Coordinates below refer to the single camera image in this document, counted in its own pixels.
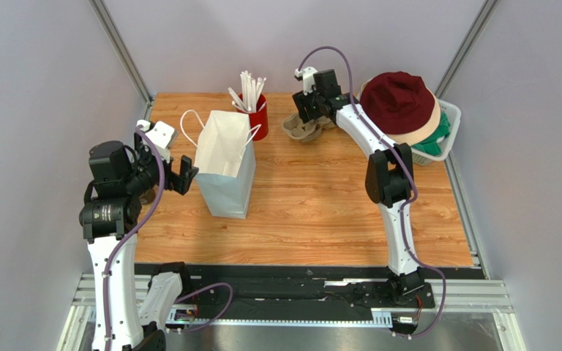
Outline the white paper bag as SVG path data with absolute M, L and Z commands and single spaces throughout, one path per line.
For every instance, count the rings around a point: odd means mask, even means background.
M 197 140 L 184 127 L 190 113 L 202 127 Z M 196 148 L 195 181 L 211 215 L 245 219 L 256 169 L 253 143 L 261 125 L 253 126 L 245 113 L 213 110 L 203 122 L 195 110 L 186 110 L 179 126 L 183 136 Z

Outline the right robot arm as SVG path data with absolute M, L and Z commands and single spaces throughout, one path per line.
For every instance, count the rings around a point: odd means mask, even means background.
M 424 81 L 386 72 L 367 82 L 360 98 L 344 94 L 332 69 L 296 69 L 303 89 L 293 101 L 303 122 L 329 118 L 367 157 L 365 189 L 381 213 L 388 245 L 386 295 L 393 304 L 422 302 L 424 272 L 412 241 L 410 200 L 416 194 L 411 145 L 430 135 L 440 107 Z

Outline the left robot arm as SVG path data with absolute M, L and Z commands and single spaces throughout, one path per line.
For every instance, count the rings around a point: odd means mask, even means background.
M 172 305 L 192 286 L 183 262 L 155 267 L 142 305 L 135 289 L 137 234 L 147 217 L 139 219 L 140 197 L 157 190 L 156 208 L 164 190 L 184 195 L 198 170 L 183 156 L 178 173 L 171 170 L 170 147 L 176 132 L 137 131 L 135 145 L 108 141 L 89 152 L 93 180 L 79 215 L 83 238 L 94 269 L 97 319 L 93 350 L 166 350 L 166 322 Z

